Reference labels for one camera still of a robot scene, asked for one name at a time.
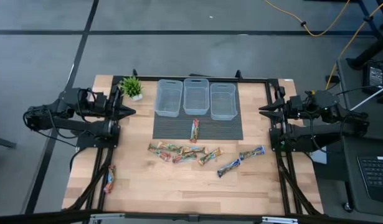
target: blue wrapper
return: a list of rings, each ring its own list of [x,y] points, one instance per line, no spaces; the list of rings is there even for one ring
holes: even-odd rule
[[[264,146],[259,146],[253,151],[240,152],[240,159],[244,160],[244,159],[249,158],[251,156],[264,155],[264,153],[265,153]]]
[[[225,167],[221,168],[220,170],[217,171],[217,175],[219,177],[222,177],[225,173],[227,173],[228,171],[238,167],[239,165],[241,165],[241,160],[240,159],[236,159],[234,160],[232,163],[226,165]]]

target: candy bar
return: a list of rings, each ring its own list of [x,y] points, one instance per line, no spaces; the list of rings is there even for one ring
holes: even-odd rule
[[[208,154],[208,149],[206,147],[192,146],[192,147],[182,147],[180,154],[186,154],[190,152],[202,152]]]
[[[165,143],[165,142],[158,142],[158,149],[164,149],[172,152],[176,152],[178,154],[181,154],[181,147],[177,147],[173,144]]]
[[[188,159],[197,159],[197,154],[195,152],[190,152],[187,154],[178,155],[172,161],[173,163],[178,163],[186,161]]]
[[[220,148],[217,148],[215,151],[209,153],[208,155],[199,158],[198,162],[200,163],[200,165],[204,165],[209,160],[216,158],[216,157],[220,156],[221,154],[223,154],[223,151]]]
[[[157,156],[159,156],[166,162],[170,161],[172,158],[172,155],[170,153],[163,152],[162,150],[157,149],[157,147],[153,146],[152,144],[148,146],[148,151],[155,153]]]
[[[236,159],[232,163],[230,163],[230,164],[226,165],[225,167],[221,168],[220,170],[218,170],[217,171],[217,175],[219,177],[222,177],[225,173],[227,173],[228,171],[238,167],[240,164],[241,164],[241,160],[240,159]]]
[[[104,192],[106,194],[111,193],[112,187],[114,184],[114,179],[115,179],[115,166],[108,166],[108,177],[107,177],[107,182],[106,185],[104,186]]]
[[[192,121],[190,142],[193,142],[193,143],[197,142],[198,130],[199,130],[199,120],[194,119]]]
[[[263,155],[264,153],[265,153],[265,148],[263,146],[259,146],[253,151],[240,152],[240,159],[244,160],[251,156]]]

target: table leg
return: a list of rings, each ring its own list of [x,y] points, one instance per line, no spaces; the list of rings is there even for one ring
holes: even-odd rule
[[[0,138],[0,146],[6,146],[10,149],[15,149],[16,145],[17,145],[16,143],[13,143],[13,142],[10,142],[10,141],[7,141],[5,139]]]
[[[353,212],[354,205],[351,193],[351,187],[349,182],[345,182],[346,196],[348,197],[348,202],[342,204],[343,209],[349,213]]]

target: black mat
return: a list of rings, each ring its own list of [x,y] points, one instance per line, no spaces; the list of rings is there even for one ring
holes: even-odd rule
[[[235,103],[238,114],[231,121],[214,121],[210,118],[210,107],[205,115],[188,115],[184,112],[181,97],[180,112],[177,118],[159,116],[155,113],[153,139],[190,139],[192,120],[199,119],[198,139],[243,140],[239,89],[235,85]]]

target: clear plastic bin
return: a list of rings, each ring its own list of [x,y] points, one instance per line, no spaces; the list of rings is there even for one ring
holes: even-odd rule
[[[179,116],[183,83],[174,80],[158,81],[155,99],[155,112],[160,116]]]
[[[235,107],[235,85],[214,83],[210,86],[210,117],[214,120],[230,121],[237,114]]]
[[[209,81],[206,78],[184,80],[183,108],[186,114],[206,114],[209,109]]]

